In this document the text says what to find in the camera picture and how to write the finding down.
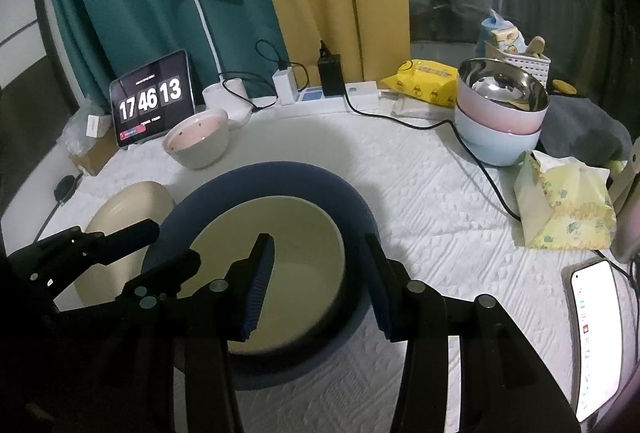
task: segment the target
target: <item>basket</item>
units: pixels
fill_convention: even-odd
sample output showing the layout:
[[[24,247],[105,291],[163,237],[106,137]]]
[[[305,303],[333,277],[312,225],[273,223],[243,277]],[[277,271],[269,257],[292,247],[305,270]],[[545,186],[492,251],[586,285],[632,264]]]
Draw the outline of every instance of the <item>basket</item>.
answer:
[[[489,59],[497,59],[515,64],[517,67],[522,68],[525,72],[534,76],[542,83],[542,86],[546,88],[546,78],[549,75],[549,65],[551,64],[551,59],[547,56],[541,55],[540,59],[538,59],[522,54],[508,54],[494,47],[489,42],[484,42],[484,54]]]

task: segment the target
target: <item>gray cloth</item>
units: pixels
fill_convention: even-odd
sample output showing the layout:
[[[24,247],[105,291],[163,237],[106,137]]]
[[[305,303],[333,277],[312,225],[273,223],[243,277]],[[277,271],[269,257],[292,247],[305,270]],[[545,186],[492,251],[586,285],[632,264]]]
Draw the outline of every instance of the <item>gray cloth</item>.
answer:
[[[556,158],[574,156],[588,166],[608,160],[627,160],[631,136],[588,98],[551,95],[542,123],[540,142],[545,153]]]

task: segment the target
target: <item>yellow tissue package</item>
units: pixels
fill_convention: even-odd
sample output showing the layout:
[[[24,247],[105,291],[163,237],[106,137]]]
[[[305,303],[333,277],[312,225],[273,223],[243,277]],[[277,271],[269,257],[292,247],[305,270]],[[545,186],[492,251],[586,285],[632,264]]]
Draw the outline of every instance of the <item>yellow tissue package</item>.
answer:
[[[575,158],[527,154],[515,182],[524,243],[532,249],[608,249],[616,214],[607,170]]]
[[[453,66],[413,59],[405,61],[395,76],[383,79],[382,83],[392,90],[431,104],[453,108],[456,103],[457,75],[458,70]]]

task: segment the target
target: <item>white tablecloth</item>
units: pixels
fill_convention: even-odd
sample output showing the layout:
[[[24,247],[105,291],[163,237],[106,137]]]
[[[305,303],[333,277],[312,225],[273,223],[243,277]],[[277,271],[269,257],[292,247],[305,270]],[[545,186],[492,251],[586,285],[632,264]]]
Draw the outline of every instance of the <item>white tablecloth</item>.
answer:
[[[283,120],[262,114],[232,132],[223,158],[203,171],[179,166],[159,140],[118,151],[97,177],[82,180],[46,234],[71,225],[84,228],[107,198],[140,180],[164,184],[180,202],[209,179],[247,164],[314,164],[360,192],[376,217],[386,255],[402,261],[412,277],[446,296],[471,301],[479,293],[495,295],[571,399],[572,336],[561,270],[593,254],[525,249],[520,224],[500,207],[448,127],[420,132],[352,113]],[[514,168],[490,172],[517,210]],[[631,291],[615,276],[623,315],[624,383],[633,364]],[[245,431],[387,432],[404,349],[404,343],[385,340],[369,311],[348,343],[312,373],[282,386],[238,392]],[[460,407],[457,339],[450,339],[449,357],[448,432],[457,431]],[[183,384],[177,377],[178,431],[186,431]]]

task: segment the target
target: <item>screw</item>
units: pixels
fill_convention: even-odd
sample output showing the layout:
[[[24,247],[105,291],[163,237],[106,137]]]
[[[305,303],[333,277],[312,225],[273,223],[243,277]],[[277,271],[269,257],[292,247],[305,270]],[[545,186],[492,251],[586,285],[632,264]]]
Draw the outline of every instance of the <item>screw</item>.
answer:
[[[427,285],[425,285],[422,281],[418,279],[412,279],[409,283],[406,284],[406,287],[409,290],[409,292],[420,294],[421,292],[424,292],[424,290],[427,288]]]
[[[153,296],[145,296],[140,300],[140,307],[145,310],[149,310],[149,308],[153,308],[156,306],[156,298]]]
[[[229,286],[223,279],[214,279],[211,283],[209,283],[209,290],[212,292],[224,292],[226,288]]]
[[[481,304],[484,308],[493,308],[495,307],[495,298],[490,296],[489,294],[482,294],[478,298],[478,303]]]

